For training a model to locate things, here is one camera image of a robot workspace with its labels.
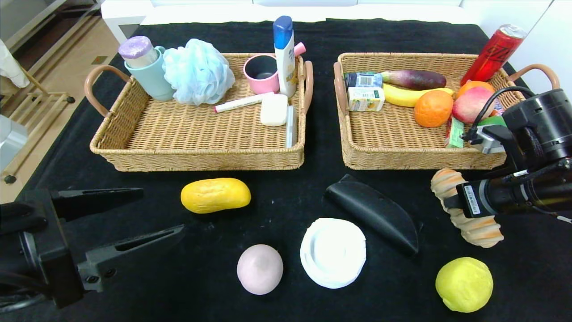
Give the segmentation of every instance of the black tablecloth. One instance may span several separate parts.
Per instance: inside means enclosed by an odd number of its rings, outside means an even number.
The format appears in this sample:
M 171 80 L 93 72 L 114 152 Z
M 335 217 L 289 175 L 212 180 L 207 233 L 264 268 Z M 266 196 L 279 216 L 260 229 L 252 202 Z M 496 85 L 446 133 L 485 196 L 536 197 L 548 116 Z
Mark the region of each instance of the black tablecloth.
M 271 52 L 272 23 L 190 23 L 141 26 L 166 48 L 190 38 L 221 52 Z M 344 52 L 478 53 L 487 37 L 475 25 L 329 20 L 295 23 L 295 40 L 308 48 L 315 88 L 307 121 L 305 163 L 294 171 L 123 173 L 88 145 L 102 118 L 84 100 L 25 190 L 142 187 L 145 199 L 64 225 L 77 260 L 105 243 L 185 223 L 186 236 L 172 251 L 149 258 L 138 271 L 118 272 L 104 293 L 88 293 L 62 310 L 43 303 L 2 316 L 2 321 L 570 321 L 572 230 L 544 215 L 500 216 L 506 239 L 491 249 L 465 242 L 429 189 L 435 171 L 351 171 L 341 159 L 332 64 Z M 116 57 L 112 65 L 121 69 Z M 110 107 L 123 83 L 105 74 L 95 94 Z M 352 220 L 323 200 L 326 187 L 345 173 L 367 182 L 424 223 L 420 254 L 406 258 L 368 226 L 367 260 L 351 285 L 316 285 L 300 264 L 306 228 L 319 217 Z M 467 171 L 476 178 L 481 172 Z M 249 206 L 194 217 L 180 190 L 194 180 L 234 177 L 252 191 Z M 254 244 L 276 248 L 284 275 L 270 294 L 246 292 L 236 277 L 240 254 Z M 449 311 L 435 291 L 442 265 L 457 257 L 485 262 L 494 291 L 481 310 Z

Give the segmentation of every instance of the light blue mug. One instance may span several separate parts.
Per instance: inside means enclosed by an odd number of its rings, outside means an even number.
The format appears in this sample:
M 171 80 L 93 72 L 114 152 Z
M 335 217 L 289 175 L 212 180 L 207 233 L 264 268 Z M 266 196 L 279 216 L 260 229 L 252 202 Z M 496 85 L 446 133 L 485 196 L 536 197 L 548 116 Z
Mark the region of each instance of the light blue mug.
M 173 98 L 175 90 L 165 80 L 165 71 L 163 70 L 163 53 L 165 48 L 155 46 L 155 50 L 159 58 L 149 66 L 143 68 L 131 68 L 125 62 L 125 68 L 135 77 L 141 84 L 145 92 L 159 101 L 168 101 Z

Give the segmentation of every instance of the mug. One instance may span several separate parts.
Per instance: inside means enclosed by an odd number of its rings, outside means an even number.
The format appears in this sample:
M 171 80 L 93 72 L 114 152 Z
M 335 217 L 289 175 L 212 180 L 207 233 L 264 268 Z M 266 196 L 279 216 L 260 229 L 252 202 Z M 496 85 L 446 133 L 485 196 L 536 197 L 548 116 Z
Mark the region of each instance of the mug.
M 163 53 L 165 48 L 155 46 L 154 50 L 157 51 L 159 58 L 151 65 L 142 68 L 131 68 L 125 62 L 125 68 L 141 84 L 147 94 L 158 101 L 168 101 L 173 98 L 175 90 L 165 80 L 165 71 L 163 70 Z
M 305 51 L 306 47 L 301 42 L 294 46 L 294 56 Z M 254 94 L 276 93 L 280 90 L 276 57 L 272 54 L 258 54 L 249 58 L 244 63 L 243 74 Z

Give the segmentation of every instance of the shampoo bottle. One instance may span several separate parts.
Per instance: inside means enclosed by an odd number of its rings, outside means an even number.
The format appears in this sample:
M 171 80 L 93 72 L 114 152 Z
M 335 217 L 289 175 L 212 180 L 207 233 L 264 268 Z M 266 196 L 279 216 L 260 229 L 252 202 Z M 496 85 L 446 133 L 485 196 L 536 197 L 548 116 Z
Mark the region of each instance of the shampoo bottle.
M 297 83 L 292 18 L 287 15 L 279 17 L 272 25 L 272 29 L 280 93 L 291 97 L 296 91 Z

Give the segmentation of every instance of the yellow ball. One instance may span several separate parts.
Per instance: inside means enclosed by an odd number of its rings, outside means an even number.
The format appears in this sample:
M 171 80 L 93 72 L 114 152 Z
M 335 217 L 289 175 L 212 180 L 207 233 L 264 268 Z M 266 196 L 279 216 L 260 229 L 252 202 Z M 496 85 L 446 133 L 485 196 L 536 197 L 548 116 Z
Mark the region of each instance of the yellow ball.
M 461 257 L 441 268 L 435 288 L 450 310 L 475 312 L 491 298 L 492 275 L 485 263 L 472 257 Z

